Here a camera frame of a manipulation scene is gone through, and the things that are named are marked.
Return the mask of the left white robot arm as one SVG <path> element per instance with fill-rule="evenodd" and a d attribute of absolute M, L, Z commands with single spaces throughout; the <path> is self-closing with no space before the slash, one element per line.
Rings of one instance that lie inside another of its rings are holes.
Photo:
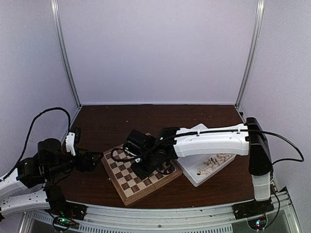
<path fill-rule="evenodd" d="M 55 182 L 64 180 L 72 171 L 92 172 L 103 153 L 76 149 L 70 140 L 65 151 L 61 142 L 48 138 L 37 144 L 37 153 L 17 163 L 0 179 L 0 218 L 29 210 L 45 209 L 64 216 L 73 208 Z"/>

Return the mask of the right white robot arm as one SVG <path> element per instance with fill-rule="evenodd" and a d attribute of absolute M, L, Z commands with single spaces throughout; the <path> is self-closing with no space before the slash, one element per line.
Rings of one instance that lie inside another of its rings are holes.
<path fill-rule="evenodd" d="M 132 130 L 123 148 L 140 159 L 133 171 L 142 179 L 163 162 L 178 158 L 224 153 L 248 155 L 255 197 L 249 210 L 257 215 L 268 206 L 273 166 L 267 138 L 254 117 L 247 118 L 245 124 L 222 128 L 162 128 L 157 137 Z"/>

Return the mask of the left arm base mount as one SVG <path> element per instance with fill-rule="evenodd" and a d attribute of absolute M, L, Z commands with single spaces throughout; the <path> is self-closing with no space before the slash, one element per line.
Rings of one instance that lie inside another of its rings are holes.
<path fill-rule="evenodd" d="M 67 201 L 54 201 L 49 205 L 49 209 L 46 209 L 45 212 L 74 220 L 84 220 L 87 211 L 86 205 Z"/>

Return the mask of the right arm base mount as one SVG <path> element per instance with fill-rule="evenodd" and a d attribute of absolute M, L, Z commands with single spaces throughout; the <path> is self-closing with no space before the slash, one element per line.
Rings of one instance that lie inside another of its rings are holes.
<path fill-rule="evenodd" d="M 235 219 L 238 220 L 262 215 L 273 211 L 275 208 L 272 203 L 272 199 L 269 198 L 264 201 L 250 200 L 247 202 L 237 203 L 232 206 L 232 209 Z"/>

